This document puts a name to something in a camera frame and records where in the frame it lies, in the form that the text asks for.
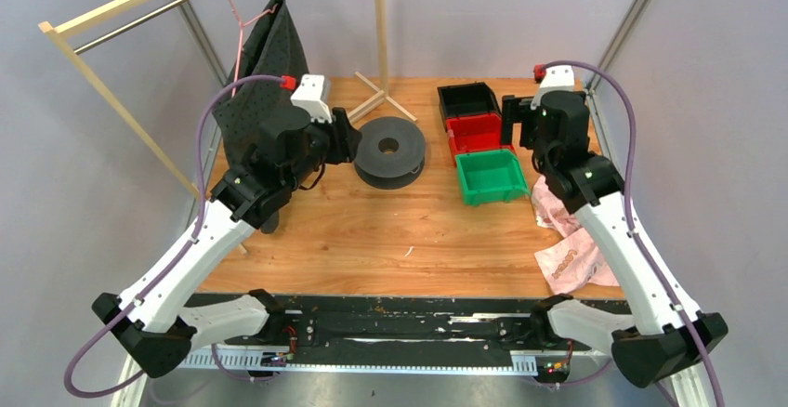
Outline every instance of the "spool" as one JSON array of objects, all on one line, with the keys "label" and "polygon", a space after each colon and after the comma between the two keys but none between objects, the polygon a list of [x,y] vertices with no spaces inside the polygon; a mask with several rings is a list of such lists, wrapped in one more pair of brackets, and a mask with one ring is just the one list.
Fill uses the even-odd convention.
[{"label": "spool", "polygon": [[401,189],[424,171],[427,142],[418,126],[399,117],[380,117],[365,124],[353,166],[376,189]]}]

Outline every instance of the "clothes hanger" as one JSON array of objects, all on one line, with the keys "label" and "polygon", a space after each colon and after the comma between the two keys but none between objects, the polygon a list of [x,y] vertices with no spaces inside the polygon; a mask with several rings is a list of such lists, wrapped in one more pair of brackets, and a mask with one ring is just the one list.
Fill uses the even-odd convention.
[{"label": "clothes hanger", "polygon": [[[238,51],[235,54],[235,77],[233,78],[233,82],[237,81],[239,78],[239,70],[241,68],[241,52],[243,51],[243,29],[250,24],[255,23],[256,21],[260,20],[261,18],[265,17],[268,14],[273,14],[276,12],[277,4],[274,4],[270,9],[264,10],[260,15],[254,17],[253,19],[247,21],[246,23],[243,22],[241,18],[241,14],[238,12],[238,8],[235,6],[235,3],[232,0],[227,0],[230,3],[230,9],[232,10],[232,15],[238,21]],[[235,97],[235,92],[237,88],[232,89],[232,96]]]}]

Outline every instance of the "black fabric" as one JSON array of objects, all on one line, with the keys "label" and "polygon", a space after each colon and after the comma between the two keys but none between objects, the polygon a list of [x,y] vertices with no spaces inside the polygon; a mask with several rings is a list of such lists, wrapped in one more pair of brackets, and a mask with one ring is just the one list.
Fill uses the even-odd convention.
[{"label": "black fabric", "polygon": [[[292,75],[297,80],[309,72],[304,48],[284,0],[270,0],[265,9],[277,5],[276,12],[255,23],[243,44],[241,72],[238,77],[254,74]],[[228,84],[235,76],[230,72]],[[214,109],[224,140],[224,152],[230,166],[238,164],[249,145],[257,141],[257,125],[264,112],[279,105],[290,105],[291,92],[272,82],[253,82],[228,94]]]}]

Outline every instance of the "white wall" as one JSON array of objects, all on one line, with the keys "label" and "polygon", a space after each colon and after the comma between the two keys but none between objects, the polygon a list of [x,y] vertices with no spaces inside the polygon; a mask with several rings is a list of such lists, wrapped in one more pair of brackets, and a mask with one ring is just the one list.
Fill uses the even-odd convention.
[{"label": "white wall", "polygon": [[[250,19],[268,0],[235,0]],[[597,62],[632,0],[387,0],[391,75],[532,76],[534,63]],[[225,65],[237,23],[226,0],[194,0]],[[288,0],[313,72],[377,76],[374,0]]]},{"label": "white wall", "polygon": [[[0,405],[109,403],[62,385],[69,358],[101,326],[90,305],[133,282],[190,209],[190,194],[37,28],[107,1],[0,0]],[[196,114],[217,84],[178,14],[84,57],[191,173]],[[124,358],[105,339],[77,385],[113,385]]]},{"label": "white wall", "polygon": [[[634,194],[665,261],[730,335],[728,405],[786,405],[788,0],[653,0],[611,72],[637,114]],[[620,164],[624,110],[602,112]]]}]

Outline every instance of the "green storage bin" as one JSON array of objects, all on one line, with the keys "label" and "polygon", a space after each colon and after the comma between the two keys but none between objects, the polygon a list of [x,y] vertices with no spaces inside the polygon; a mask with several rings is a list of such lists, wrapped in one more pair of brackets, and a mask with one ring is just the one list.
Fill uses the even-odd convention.
[{"label": "green storage bin", "polygon": [[509,202],[531,194],[518,157],[509,150],[458,154],[456,159],[465,204]]}]

